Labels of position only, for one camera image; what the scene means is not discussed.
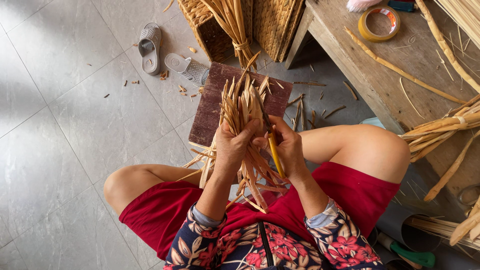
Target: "person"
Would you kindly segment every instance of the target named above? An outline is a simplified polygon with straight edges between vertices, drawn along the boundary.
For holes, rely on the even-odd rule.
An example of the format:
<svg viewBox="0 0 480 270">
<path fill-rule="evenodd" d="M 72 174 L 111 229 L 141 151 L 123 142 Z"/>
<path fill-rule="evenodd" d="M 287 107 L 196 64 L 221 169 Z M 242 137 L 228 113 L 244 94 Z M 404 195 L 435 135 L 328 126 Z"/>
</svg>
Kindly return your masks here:
<svg viewBox="0 0 480 270">
<path fill-rule="evenodd" d="M 234 136 L 226 121 L 216 131 L 215 169 L 205 189 L 194 169 L 133 165 L 105 182 L 107 202 L 125 223 L 179 269 L 385 269 L 367 243 L 376 221 L 399 189 L 409 164 L 407 144 L 367 125 L 339 125 L 295 133 L 269 116 L 290 190 L 264 214 L 234 203 L 225 212 L 259 119 Z M 321 164 L 310 173 L 305 160 Z"/>
</svg>

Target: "tape roll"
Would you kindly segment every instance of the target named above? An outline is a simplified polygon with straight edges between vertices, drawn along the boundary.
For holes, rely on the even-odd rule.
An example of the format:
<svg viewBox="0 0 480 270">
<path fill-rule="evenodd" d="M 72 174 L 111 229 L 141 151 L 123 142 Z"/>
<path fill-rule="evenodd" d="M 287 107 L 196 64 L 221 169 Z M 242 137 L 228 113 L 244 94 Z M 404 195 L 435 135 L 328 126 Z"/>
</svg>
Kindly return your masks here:
<svg viewBox="0 0 480 270">
<path fill-rule="evenodd" d="M 367 27 L 367 17 L 372 13 L 382 13 L 390 19 L 391 30 L 388 35 L 379 36 L 370 31 Z M 384 42 L 395 36 L 400 29 L 400 17 L 398 13 L 388 6 L 375 6 L 367 9 L 359 20 L 359 31 L 362 37 L 371 42 Z"/>
</svg>

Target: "red shorts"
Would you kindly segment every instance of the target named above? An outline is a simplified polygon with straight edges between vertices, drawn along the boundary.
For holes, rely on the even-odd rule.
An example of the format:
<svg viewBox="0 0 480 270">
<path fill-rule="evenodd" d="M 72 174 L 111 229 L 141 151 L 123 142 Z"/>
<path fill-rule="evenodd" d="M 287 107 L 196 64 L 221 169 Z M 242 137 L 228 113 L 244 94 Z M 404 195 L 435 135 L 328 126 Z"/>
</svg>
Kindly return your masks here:
<svg viewBox="0 0 480 270">
<path fill-rule="evenodd" d="M 323 163 L 313 171 L 312 176 L 323 191 L 350 215 L 365 237 L 400 188 L 400 184 L 386 182 L 333 162 Z M 189 208 L 201 194 L 202 189 L 185 181 L 163 182 L 133 200 L 123 210 L 119 220 L 153 248 L 160 259 L 165 260 Z M 293 186 L 285 196 L 269 205 L 269 211 L 263 214 L 247 205 L 234 203 L 227 210 L 227 224 L 221 235 L 267 221 L 290 230 L 316 246 L 303 223 L 305 213 Z"/>
</svg>

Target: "green handle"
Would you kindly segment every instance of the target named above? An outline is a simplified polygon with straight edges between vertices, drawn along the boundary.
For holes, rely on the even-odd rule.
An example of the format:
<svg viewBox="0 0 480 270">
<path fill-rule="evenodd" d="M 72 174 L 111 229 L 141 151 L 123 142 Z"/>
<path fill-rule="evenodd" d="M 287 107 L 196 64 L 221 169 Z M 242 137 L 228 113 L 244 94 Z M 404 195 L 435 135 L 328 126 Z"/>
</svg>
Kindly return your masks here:
<svg viewBox="0 0 480 270">
<path fill-rule="evenodd" d="M 432 252 L 413 252 L 402 248 L 397 241 L 390 245 L 390 249 L 397 252 L 399 255 L 411 260 L 414 263 L 426 267 L 433 267 L 435 264 L 435 255 Z"/>
</svg>

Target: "yellow knife handle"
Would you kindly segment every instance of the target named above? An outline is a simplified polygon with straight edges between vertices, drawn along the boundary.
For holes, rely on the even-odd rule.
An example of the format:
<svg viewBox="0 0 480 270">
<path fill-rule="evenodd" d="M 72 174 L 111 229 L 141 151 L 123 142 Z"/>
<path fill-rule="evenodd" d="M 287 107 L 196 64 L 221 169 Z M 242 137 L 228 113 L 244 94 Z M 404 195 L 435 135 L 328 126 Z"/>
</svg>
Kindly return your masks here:
<svg viewBox="0 0 480 270">
<path fill-rule="evenodd" d="M 278 157 L 278 153 L 276 151 L 276 140 L 273 133 L 268 134 L 268 143 L 270 144 L 270 150 L 272 151 L 272 158 L 275 162 L 276 169 L 278 170 L 278 174 L 282 179 L 285 179 L 287 176 L 283 171 L 282 164 L 280 163 L 280 158 Z"/>
</svg>

